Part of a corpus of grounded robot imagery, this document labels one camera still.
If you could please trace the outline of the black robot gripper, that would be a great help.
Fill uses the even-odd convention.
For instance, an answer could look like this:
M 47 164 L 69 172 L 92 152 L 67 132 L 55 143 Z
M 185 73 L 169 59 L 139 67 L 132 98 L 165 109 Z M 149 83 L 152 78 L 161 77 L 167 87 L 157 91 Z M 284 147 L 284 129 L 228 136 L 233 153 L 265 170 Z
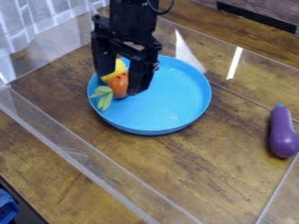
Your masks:
M 96 14 L 91 33 L 91 50 L 97 77 L 116 71 L 117 54 L 129 57 L 127 93 L 136 95 L 149 88 L 159 67 L 157 52 L 163 46 L 153 37 L 159 0 L 111 0 L 108 17 Z M 140 45 L 139 51 L 127 42 Z

